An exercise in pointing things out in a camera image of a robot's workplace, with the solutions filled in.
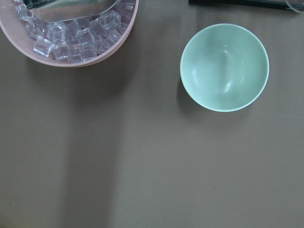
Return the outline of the metal ice scoop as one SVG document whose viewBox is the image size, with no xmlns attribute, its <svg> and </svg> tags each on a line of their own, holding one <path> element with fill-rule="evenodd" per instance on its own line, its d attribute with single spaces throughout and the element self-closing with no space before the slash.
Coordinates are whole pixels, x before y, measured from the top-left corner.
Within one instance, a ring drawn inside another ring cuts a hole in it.
<svg viewBox="0 0 304 228">
<path fill-rule="evenodd" d="M 67 21 L 99 15 L 111 10 L 116 0 L 24 0 L 27 9 L 38 19 Z"/>
</svg>

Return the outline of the clear glass cup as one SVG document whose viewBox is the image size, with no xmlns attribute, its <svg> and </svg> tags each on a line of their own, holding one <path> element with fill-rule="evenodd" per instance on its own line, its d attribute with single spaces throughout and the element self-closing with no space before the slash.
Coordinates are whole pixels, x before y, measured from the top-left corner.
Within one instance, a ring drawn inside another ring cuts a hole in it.
<svg viewBox="0 0 304 228">
<path fill-rule="evenodd" d="M 304 0 L 285 0 L 285 2 L 291 10 L 297 13 L 304 12 Z"/>
</svg>

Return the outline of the dark wooden tray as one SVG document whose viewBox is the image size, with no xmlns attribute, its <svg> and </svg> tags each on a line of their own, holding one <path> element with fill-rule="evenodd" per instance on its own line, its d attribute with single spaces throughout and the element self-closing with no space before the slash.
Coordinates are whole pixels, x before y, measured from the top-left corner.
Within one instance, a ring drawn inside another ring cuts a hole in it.
<svg viewBox="0 0 304 228">
<path fill-rule="evenodd" d="M 233 4 L 252 7 L 262 7 L 277 10 L 292 10 L 286 2 L 274 1 L 274 0 L 189 0 L 189 4 Z"/>
</svg>

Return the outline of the mint green bowl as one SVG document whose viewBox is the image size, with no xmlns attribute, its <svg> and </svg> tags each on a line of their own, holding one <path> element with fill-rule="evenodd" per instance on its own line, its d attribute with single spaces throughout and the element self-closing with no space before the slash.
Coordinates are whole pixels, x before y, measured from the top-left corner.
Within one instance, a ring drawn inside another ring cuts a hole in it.
<svg viewBox="0 0 304 228">
<path fill-rule="evenodd" d="M 269 77 L 263 43 L 235 24 L 202 29 L 188 41 L 180 60 L 180 78 L 187 94 L 216 112 L 234 112 L 251 105 Z"/>
</svg>

